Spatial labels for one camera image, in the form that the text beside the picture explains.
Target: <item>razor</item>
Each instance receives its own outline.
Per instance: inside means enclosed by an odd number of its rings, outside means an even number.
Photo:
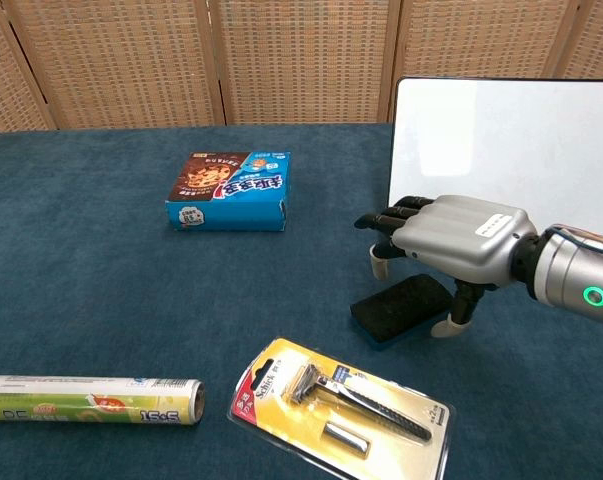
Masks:
[[[331,393],[349,405],[372,414],[376,419],[382,420],[403,434],[417,437],[425,442],[432,438],[432,433],[427,428],[376,400],[335,382],[312,364],[307,365],[298,376],[298,380],[290,390],[290,398],[297,405],[301,404],[315,389]]]

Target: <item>blue snack box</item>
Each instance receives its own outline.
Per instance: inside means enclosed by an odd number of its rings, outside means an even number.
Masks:
[[[290,153],[191,153],[166,200],[177,230],[285,228]]]

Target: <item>black sponge eraser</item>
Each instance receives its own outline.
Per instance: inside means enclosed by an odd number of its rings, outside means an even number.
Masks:
[[[452,295],[430,275],[408,277],[350,306],[357,323],[385,344],[450,309]]]

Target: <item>razor blade head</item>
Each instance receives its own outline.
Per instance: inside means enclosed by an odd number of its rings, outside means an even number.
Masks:
[[[301,403],[314,390],[320,375],[321,372],[314,365],[309,364],[304,367],[303,372],[290,393],[292,401],[297,404]]]

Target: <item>razor handle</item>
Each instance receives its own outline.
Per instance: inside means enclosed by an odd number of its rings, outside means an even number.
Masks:
[[[399,430],[414,435],[417,438],[427,442],[432,438],[432,433],[425,427],[422,427],[413,420],[410,420],[406,416],[392,410],[391,408],[381,405],[379,402],[372,400],[371,398],[361,395],[354,390],[350,390],[345,385],[330,380],[325,375],[320,375],[317,379],[317,385],[324,390],[336,395],[341,400],[344,400],[351,405],[357,406],[363,410],[373,413]]]

